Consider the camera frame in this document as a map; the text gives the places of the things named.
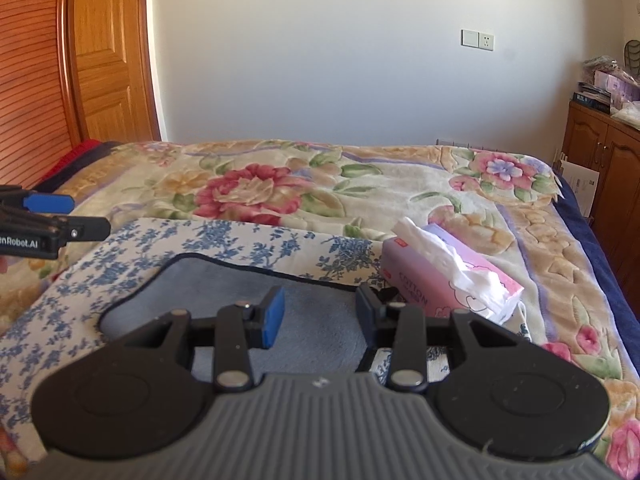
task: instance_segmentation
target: white paper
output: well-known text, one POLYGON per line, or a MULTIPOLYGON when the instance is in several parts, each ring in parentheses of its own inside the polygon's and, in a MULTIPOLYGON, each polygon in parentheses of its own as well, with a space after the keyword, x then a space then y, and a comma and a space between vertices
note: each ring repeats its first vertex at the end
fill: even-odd
POLYGON ((596 198, 600 174, 568 160, 563 160, 561 166, 562 176, 569 183, 569 187, 574 190, 580 213, 588 218, 591 215, 593 200, 596 198))
POLYGON ((404 240, 420 256, 427 259, 455 288, 481 301, 494 314, 489 317, 503 322, 512 312, 505 312, 509 291, 502 285, 498 274, 492 270, 471 270, 456 249, 417 227, 409 218, 403 218, 392 231, 404 240))

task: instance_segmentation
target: pink and purple tissue package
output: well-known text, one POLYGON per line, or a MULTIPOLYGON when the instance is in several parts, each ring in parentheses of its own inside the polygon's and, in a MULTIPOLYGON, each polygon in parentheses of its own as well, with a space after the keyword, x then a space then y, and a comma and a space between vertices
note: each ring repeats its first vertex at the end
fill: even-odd
MULTIPOLYGON (((454 247, 469 269, 496 272, 509 293, 506 310, 513 311, 523 291, 519 283, 438 225, 431 224, 423 227, 423 230, 454 247)), ((445 276, 401 238, 390 238, 383 243, 380 273, 409 303, 421 305, 427 316, 448 317, 457 308, 467 308, 487 318, 492 314, 473 296, 454 289, 445 276)))

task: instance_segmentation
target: switch plate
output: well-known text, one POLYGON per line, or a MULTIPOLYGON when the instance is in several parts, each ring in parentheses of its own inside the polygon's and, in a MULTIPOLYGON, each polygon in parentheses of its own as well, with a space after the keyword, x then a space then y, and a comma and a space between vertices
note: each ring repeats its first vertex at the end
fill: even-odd
POLYGON ((480 48, 483 50, 493 50, 495 37, 493 34, 485 34, 484 32, 480 32, 480 48))
POLYGON ((480 33, 472 30, 462 31, 462 45, 478 48, 480 45, 480 33))

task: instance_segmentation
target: light switch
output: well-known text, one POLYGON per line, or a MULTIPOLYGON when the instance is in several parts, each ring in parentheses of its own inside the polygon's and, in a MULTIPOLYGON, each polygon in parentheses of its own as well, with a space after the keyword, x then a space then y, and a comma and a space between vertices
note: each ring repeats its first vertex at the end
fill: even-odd
POLYGON ((474 48, 479 48, 480 46, 480 33, 474 32, 472 30, 463 30, 462 31, 462 45, 463 46, 472 46, 474 48))

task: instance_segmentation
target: cabinet handle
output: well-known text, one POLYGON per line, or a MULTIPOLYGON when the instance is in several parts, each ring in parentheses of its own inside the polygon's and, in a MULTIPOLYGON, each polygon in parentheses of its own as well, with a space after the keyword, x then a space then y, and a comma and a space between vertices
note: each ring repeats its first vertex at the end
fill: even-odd
POLYGON ((604 166, 605 166, 605 163, 604 163, 605 160, 604 159, 605 159, 605 155, 607 154, 607 150, 608 149, 609 149, 609 147, 605 144, 604 148, 602 149, 602 158, 600 159, 601 160, 601 163, 600 163, 600 167, 601 168, 604 168, 604 166))
POLYGON ((601 146, 602 146, 602 143, 601 143, 601 142, 599 142, 599 143, 596 145, 596 151, 593 153, 593 163, 594 163, 596 166, 597 166, 598 164, 600 164, 600 160, 602 160, 602 159, 598 160, 598 150, 600 149, 600 147, 601 147, 601 146))

